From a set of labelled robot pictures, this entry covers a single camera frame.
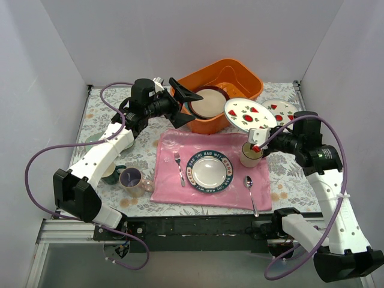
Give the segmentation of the dark red cream plate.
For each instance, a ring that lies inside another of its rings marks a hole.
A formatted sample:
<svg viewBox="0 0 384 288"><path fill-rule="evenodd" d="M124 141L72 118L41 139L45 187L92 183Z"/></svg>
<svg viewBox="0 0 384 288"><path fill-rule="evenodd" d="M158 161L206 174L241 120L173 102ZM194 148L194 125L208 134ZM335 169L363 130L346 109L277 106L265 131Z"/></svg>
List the dark red cream plate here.
<svg viewBox="0 0 384 288"><path fill-rule="evenodd" d="M199 119L211 119L223 113L226 101L230 99L228 93L216 86L201 86L193 91L203 99L189 102L189 111Z"/></svg>

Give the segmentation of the white watermelon pattern plate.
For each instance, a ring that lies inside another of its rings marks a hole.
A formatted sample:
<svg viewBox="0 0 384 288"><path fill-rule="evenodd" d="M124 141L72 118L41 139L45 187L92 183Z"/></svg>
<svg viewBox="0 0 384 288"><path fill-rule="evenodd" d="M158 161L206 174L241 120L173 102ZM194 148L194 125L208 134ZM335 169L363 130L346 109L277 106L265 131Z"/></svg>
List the white watermelon pattern plate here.
<svg viewBox="0 0 384 288"><path fill-rule="evenodd" d="M228 122L247 133L251 128L264 129L277 126L275 116L261 104L247 98L232 98L224 105Z"/></svg>

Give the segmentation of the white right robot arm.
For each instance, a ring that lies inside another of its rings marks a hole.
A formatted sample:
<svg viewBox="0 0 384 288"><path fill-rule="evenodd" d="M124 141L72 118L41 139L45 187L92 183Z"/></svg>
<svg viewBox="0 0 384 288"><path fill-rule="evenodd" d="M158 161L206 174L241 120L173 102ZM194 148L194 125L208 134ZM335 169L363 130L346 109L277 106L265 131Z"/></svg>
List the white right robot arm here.
<svg viewBox="0 0 384 288"><path fill-rule="evenodd" d="M308 223L293 208L275 211L272 233L291 236L312 259L318 276L326 283L366 277L383 266L383 251L372 249L364 236L352 205L347 185L347 161L341 140L331 125L315 112L296 112L290 122L293 130L276 126L267 130L261 148L267 154L283 152L295 156L315 192L327 222L324 232Z"/></svg>

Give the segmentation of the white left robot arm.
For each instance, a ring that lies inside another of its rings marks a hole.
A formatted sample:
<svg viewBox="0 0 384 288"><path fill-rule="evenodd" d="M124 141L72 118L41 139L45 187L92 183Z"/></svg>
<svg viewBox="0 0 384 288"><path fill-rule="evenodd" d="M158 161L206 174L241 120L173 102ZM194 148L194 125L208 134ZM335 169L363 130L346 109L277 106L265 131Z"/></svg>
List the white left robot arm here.
<svg viewBox="0 0 384 288"><path fill-rule="evenodd" d="M123 214L99 198L96 189L105 171L120 153L134 143L135 138L148 126L151 118L164 116L175 128L195 117L182 113L184 103L202 100L174 78L169 79L174 92L151 79L137 79L131 86L130 96L116 109L116 114L99 141L68 170L59 169L53 176L56 207L85 223L107 227L115 240L128 232L122 221Z"/></svg>

